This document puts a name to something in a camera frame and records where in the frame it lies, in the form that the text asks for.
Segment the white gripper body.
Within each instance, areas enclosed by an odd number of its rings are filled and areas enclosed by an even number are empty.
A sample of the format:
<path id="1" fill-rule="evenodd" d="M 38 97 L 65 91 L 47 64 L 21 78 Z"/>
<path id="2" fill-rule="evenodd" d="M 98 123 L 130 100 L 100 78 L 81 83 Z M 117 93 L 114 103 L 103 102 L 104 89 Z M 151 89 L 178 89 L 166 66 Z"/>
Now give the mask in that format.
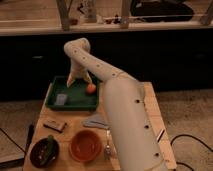
<path id="1" fill-rule="evenodd" d="M 75 59 L 71 60 L 70 75 L 73 79 L 83 79 L 87 74 L 88 72 L 85 67 L 79 64 Z"/>

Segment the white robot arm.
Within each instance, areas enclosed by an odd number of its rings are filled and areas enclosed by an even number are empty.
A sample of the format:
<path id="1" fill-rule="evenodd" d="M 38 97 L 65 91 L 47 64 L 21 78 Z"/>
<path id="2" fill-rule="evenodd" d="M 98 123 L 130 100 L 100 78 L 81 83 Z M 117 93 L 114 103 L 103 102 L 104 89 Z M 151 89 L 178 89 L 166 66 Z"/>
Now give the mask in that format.
<path id="1" fill-rule="evenodd" d="M 86 38 L 67 42 L 64 51 L 71 59 L 71 74 L 90 71 L 104 83 L 104 110 L 121 171 L 168 171 L 145 109 L 143 85 L 91 55 Z"/>

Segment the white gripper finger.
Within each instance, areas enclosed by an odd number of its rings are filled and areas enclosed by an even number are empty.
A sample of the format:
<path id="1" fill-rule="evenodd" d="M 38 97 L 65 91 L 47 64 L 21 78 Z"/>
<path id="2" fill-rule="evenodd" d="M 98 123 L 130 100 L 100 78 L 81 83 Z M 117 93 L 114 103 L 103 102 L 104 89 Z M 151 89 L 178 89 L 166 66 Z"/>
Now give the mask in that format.
<path id="1" fill-rule="evenodd" d="M 88 84 L 92 84 L 92 79 L 88 73 L 83 77 L 84 81 L 86 81 Z"/>
<path id="2" fill-rule="evenodd" d="M 69 88 L 74 83 L 74 81 L 75 78 L 72 75 L 69 75 L 67 79 L 67 87 Z"/>

